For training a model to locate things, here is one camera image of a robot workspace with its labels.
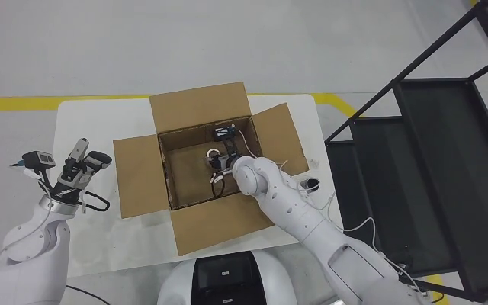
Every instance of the black cable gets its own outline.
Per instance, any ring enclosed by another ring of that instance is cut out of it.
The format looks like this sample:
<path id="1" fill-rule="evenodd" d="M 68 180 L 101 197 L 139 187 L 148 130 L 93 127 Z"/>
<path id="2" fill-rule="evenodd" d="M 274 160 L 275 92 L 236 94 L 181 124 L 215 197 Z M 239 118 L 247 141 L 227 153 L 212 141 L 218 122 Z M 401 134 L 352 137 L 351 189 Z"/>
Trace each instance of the black cable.
<path id="1" fill-rule="evenodd" d="M 433 300 L 433 301 L 432 301 L 432 304 L 435 304 L 435 303 L 440 302 L 440 301 L 442 301 L 442 300 L 444 300 L 444 294 L 442 294 L 442 296 L 441 296 L 441 297 L 439 297 L 437 300 Z"/>
<path id="2" fill-rule="evenodd" d="M 53 187 L 51 186 L 51 184 L 49 183 L 49 178 L 47 177 L 47 174 L 46 174 L 46 170 L 42 170 L 40 171 L 42 174 L 43 174 L 43 179 L 44 179 L 44 184 L 46 185 L 46 187 L 50 190 L 53 189 Z"/>
<path id="3" fill-rule="evenodd" d="M 226 182 L 225 182 L 225 180 L 222 179 L 222 189 L 220 190 L 220 194 L 218 196 L 215 194 L 215 186 L 214 186 L 215 184 L 213 182 L 211 184 L 212 184 L 212 195 L 213 195 L 213 197 L 214 198 L 222 197 L 223 190 L 226 188 Z"/>
<path id="4" fill-rule="evenodd" d="M 89 295 L 90 297 L 94 297 L 95 299 L 100 300 L 104 304 L 110 305 L 106 300 L 102 299 L 101 297 L 98 297 L 98 296 L 96 296 L 94 294 L 90 294 L 89 292 L 84 291 L 83 289 L 79 289 L 79 288 L 76 288 L 76 287 L 73 287 L 73 286 L 69 286 L 69 285 L 66 285 L 66 288 L 73 289 L 74 291 L 82 292 L 84 294 Z"/>
<path id="5" fill-rule="evenodd" d="M 110 202 L 108 202 L 108 200 L 98 196 L 97 194 L 91 193 L 90 191 L 87 191 L 86 194 L 99 199 L 99 201 L 103 202 L 106 205 L 106 207 L 100 208 L 100 207 L 96 207 L 96 206 L 91 205 L 91 204 L 86 204 L 87 208 L 92 209 L 92 210 L 96 210 L 97 212 L 105 212 L 110 208 Z"/>

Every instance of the white table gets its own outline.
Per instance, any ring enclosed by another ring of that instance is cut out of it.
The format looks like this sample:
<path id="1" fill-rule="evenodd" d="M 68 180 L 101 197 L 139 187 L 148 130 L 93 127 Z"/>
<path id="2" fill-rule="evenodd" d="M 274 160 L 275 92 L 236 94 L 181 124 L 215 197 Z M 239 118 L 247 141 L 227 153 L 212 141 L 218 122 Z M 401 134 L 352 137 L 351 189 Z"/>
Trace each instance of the white table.
<path id="1" fill-rule="evenodd" d="M 310 95 L 252 95 L 251 112 L 256 114 L 277 104 L 288 103 L 310 170 L 297 176 L 313 176 L 321 181 L 314 193 L 316 206 L 323 206 L 333 192 L 322 131 L 315 102 Z M 54 183 L 64 159 L 79 138 L 90 142 L 88 151 L 97 150 L 114 156 L 113 140 L 156 133 L 149 99 L 66 101 L 59 106 L 53 154 L 58 166 L 50 173 Z M 116 164 L 112 162 L 91 180 L 88 190 L 111 202 L 109 211 L 79 210 L 69 221 L 72 229 L 68 276 L 115 271 L 127 268 L 175 262 L 190 258 L 262 249 L 297 242 L 276 226 L 223 242 L 188 255 L 178 256 L 175 237 L 167 210 L 122 220 L 118 197 Z M 88 204 L 101 205 L 85 196 Z M 341 223 L 336 203 L 332 218 Z"/>

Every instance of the open cardboard box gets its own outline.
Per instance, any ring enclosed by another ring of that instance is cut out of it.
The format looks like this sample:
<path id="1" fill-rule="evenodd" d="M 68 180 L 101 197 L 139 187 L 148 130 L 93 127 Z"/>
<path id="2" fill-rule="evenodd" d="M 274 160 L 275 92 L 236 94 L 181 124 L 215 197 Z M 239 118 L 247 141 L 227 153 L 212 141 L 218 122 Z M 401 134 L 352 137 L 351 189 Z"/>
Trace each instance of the open cardboard box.
<path id="1" fill-rule="evenodd" d="M 153 95 L 149 101 L 157 134 L 114 141 L 122 218 L 169 210 L 179 255 L 272 226 L 232 175 L 225 177 L 223 196 L 214 199 L 205 154 L 210 148 L 225 152 L 211 131 L 235 124 L 255 155 L 288 160 L 283 170 L 290 175 L 306 172 L 287 105 L 251 115 L 241 82 Z M 249 154 L 239 135 L 236 146 Z"/>

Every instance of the black railing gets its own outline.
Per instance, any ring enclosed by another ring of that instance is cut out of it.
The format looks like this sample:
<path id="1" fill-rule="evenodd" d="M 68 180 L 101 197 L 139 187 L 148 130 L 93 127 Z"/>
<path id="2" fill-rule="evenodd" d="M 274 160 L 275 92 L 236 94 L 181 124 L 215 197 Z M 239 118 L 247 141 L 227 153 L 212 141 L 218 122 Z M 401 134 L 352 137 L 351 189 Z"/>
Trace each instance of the black railing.
<path id="1" fill-rule="evenodd" d="M 363 107 L 361 107 L 355 114 L 353 114 L 346 122 L 344 122 L 336 131 L 334 131 L 326 140 L 325 143 L 329 143 L 340 134 L 352 121 L 356 120 L 367 109 L 373 106 L 374 103 L 380 100 L 386 93 L 388 93 L 395 85 L 400 83 L 406 78 L 413 70 L 420 66 L 426 59 L 428 59 L 435 51 L 447 43 L 455 34 L 457 34 L 466 24 L 469 24 L 474 18 L 479 15 L 480 11 L 488 9 L 488 0 L 481 0 L 476 3 L 461 19 L 459 19 L 452 27 L 450 27 L 445 33 L 443 33 L 430 47 L 428 47 L 419 57 L 415 58 L 400 74 L 391 80 L 384 88 L 382 88 L 371 100 L 369 100 Z M 480 71 L 470 76 L 469 80 L 478 79 L 488 72 L 488 66 L 485 66 Z"/>

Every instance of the yellow floor line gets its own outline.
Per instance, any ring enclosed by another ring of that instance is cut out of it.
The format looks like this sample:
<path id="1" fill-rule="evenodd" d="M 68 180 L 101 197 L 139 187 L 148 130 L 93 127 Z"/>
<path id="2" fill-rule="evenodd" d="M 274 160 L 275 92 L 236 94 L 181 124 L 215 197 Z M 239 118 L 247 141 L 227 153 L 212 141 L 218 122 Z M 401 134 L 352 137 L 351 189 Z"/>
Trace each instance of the yellow floor line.
<path id="1" fill-rule="evenodd" d="M 346 117 L 352 117 L 356 110 L 338 95 L 333 93 L 310 93 L 317 104 L 329 104 L 341 111 Z"/>
<path id="2" fill-rule="evenodd" d="M 437 284 L 437 285 L 443 285 L 442 282 L 442 277 L 441 275 L 429 275 L 425 277 L 425 280 L 429 283 Z M 439 292 L 433 291 L 432 293 L 432 298 L 433 300 L 438 300 L 440 297 L 442 297 L 442 294 Z M 444 295 L 444 298 L 437 302 L 435 305 L 449 305 L 449 299 L 447 295 Z"/>
<path id="3" fill-rule="evenodd" d="M 317 104 L 330 104 L 345 116 L 352 116 L 356 110 L 339 96 L 333 93 L 310 93 Z M 117 98 L 148 98 L 149 95 L 81 95 L 81 96 L 28 96 L 28 97 L 0 97 L 0 111 L 42 111 L 57 110 L 64 101 L 72 100 L 101 100 Z"/>

